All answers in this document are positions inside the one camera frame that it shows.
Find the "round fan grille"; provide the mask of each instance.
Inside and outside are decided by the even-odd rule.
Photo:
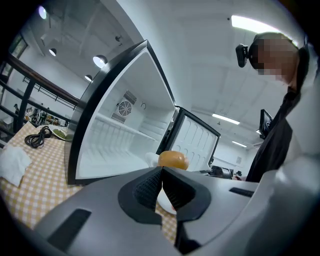
[[[127,116],[131,113],[131,104],[128,101],[123,101],[119,105],[119,112],[123,116]]]

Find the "black camera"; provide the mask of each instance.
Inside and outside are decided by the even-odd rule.
[[[248,60],[248,46],[239,44],[235,48],[236,58],[238,59],[238,65],[240,68],[243,68]]]

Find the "ceiling light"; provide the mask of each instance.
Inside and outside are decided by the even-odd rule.
[[[103,55],[97,55],[93,57],[93,62],[96,64],[100,69],[103,68],[104,65],[107,64],[108,60]]]
[[[53,56],[56,56],[56,55],[57,55],[57,50],[56,50],[55,48],[49,49],[49,52],[50,52]]]
[[[43,6],[39,6],[38,7],[38,13],[39,13],[39,15],[40,15],[40,17],[42,18],[42,19],[46,19],[46,17],[47,17],[47,11],[46,11],[46,9],[43,7]]]
[[[214,118],[219,118],[219,119],[222,119],[222,120],[228,121],[228,122],[233,123],[233,124],[236,124],[236,125],[240,124],[240,122],[235,121],[235,120],[232,120],[232,119],[227,118],[227,117],[222,116],[222,115],[212,114],[212,116],[213,116]]]
[[[87,79],[89,82],[92,81],[92,76],[89,74],[85,75],[84,78]]]
[[[246,147],[247,147],[246,145],[240,144],[240,143],[235,142],[235,141],[232,141],[232,143],[237,144],[237,145],[239,145],[239,146],[241,146],[241,147],[244,147],[244,148],[246,148]]]
[[[270,26],[268,24],[262,23],[260,21],[257,21],[257,20],[251,19],[251,18],[241,17],[241,16],[237,16],[237,15],[231,16],[231,23],[232,23],[232,26],[235,28],[249,30],[249,31],[255,32],[257,34],[264,33],[264,32],[276,32],[276,33],[284,34],[279,29],[277,29],[273,26]],[[298,43],[296,41],[292,40],[292,43],[298,47]]]

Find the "black cable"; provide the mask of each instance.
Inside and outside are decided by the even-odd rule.
[[[49,129],[48,126],[44,126],[41,128],[40,132],[38,134],[30,134],[27,137],[24,138],[25,144],[32,148],[37,148],[45,143],[45,138],[50,138],[52,135],[52,131]]]

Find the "black metal railing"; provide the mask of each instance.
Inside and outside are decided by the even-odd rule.
[[[66,122],[70,122],[71,120],[59,113],[56,113],[50,109],[47,109],[46,107],[30,100],[30,95],[34,88],[36,90],[43,89],[47,93],[51,95],[51,98],[54,97],[56,101],[72,108],[73,110],[76,108],[76,106],[79,103],[79,99],[72,96],[70,93],[66,92],[65,90],[61,89],[54,83],[50,82],[34,70],[32,70],[30,67],[25,65],[23,62],[12,56],[11,54],[8,55],[6,63],[9,64],[13,69],[17,70],[19,73],[25,76],[23,79],[24,82],[27,82],[28,85],[25,89],[24,94],[21,94],[17,92],[16,90],[9,87],[4,81],[0,80],[0,86],[3,87],[3,90],[7,90],[9,93],[13,94],[14,96],[21,99],[21,104],[19,108],[18,114],[15,114],[14,112],[10,111],[6,107],[0,105],[0,111],[3,111],[7,115],[13,117],[14,122],[16,122],[16,131],[18,132],[24,123],[27,123],[29,120],[25,118],[25,113],[27,110],[27,105],[32,105],[33,107],[36,107],[39,110],[42,110],[56,118],[62,119]],[[15,135],[14,132],[9,131],[5,127],[0,126],[0,131],[13,137]]]

